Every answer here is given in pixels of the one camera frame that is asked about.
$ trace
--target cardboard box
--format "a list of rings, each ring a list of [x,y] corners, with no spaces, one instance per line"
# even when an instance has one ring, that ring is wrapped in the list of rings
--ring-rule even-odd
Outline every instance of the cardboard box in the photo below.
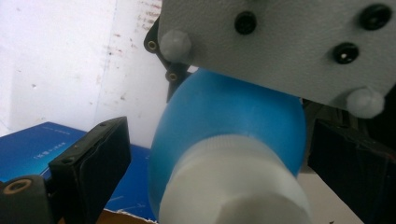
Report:
[[[0,137],[0,181],[21,175],[50,176],[48,163],[85,133],[46,122]],[[131,146],[133,161],[98,223],[154,223],[148,197],[149,150]]]

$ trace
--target white bottle cap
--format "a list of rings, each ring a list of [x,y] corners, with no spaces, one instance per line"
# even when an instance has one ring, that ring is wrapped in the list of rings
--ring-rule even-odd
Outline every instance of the white bottle cap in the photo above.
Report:
[[[160,206],[161,224],[309,224],[296,178],[265,144],[241,135],[203,140],[179,160]]]

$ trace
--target blue bottle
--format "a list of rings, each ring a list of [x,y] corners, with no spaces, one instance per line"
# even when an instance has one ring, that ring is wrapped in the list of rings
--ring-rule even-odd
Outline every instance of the blue bottle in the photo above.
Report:
[[[297,97],[199,69],[175,92],[155,134],[151,208],[162,224],[279,216],[278,223],[309,223],[295,180],[304,146]]]

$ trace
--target bottle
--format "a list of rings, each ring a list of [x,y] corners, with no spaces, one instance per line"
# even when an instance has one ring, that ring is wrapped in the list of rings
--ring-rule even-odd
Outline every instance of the bottle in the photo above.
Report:
[[[199,69],[175,92],[148,165],[162,224],[310,223],[297,97]]]

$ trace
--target blue plastic bottle body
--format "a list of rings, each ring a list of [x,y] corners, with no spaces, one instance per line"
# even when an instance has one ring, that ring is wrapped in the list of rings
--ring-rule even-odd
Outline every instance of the blue plastic bottle body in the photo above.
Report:
[[[183,153],[197,142],[221,134],[262,141],[298,174],[305,147],[299,99],[200,69],[175,92],[154,137],[148,192],[156,217],[166,184]]]

